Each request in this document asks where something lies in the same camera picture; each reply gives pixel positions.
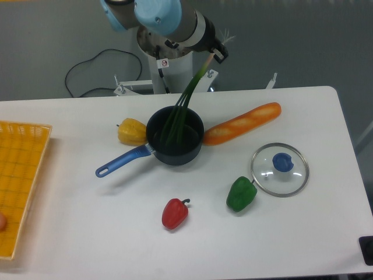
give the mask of blue pot handle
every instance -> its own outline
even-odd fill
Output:
[[[130,161],[137,158],[142,158],[143,156],[150,156],[153,152],[154,150],[149,144],[138,146],[135,149],[124,153],[123,155],[98,168],[96,170],[96,176],[98,178],[105,177],[106,175],[110,174],[113,171],[116,171],[116,169],[122,167]]]

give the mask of glass lid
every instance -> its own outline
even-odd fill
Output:
[[[270,143],[254,153],[251,174],[266,193],[289,197],[306,185],[309,167],[296,148],[284,143]]]

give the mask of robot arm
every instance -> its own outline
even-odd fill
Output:
[[[217,62],[228,57],[228,51],[216,37],[213,23],[195,10],[187,0],[100,0],[115,30],[143,25],[177,44],[193,51],[214,53]]]

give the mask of blue lid knob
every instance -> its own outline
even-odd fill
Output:
[[[273,166],[280,172],[289,172],[294,164],[291,162],[291,156],[287,153],[278,153],[273,159]]]

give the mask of black pot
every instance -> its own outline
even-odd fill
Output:
[[[205,129],[200,117],[191,109],[186,112],[185,129],[181,145],[165,145],[160,141],[160,132],[174,106],[165,107],[151,116],[146,126],[148,143],[117,157],[96,170],[96,176],[104,177],[130,161],[150,156],[152,153],[167,165],[184,165],[194,159],[202,146]]]

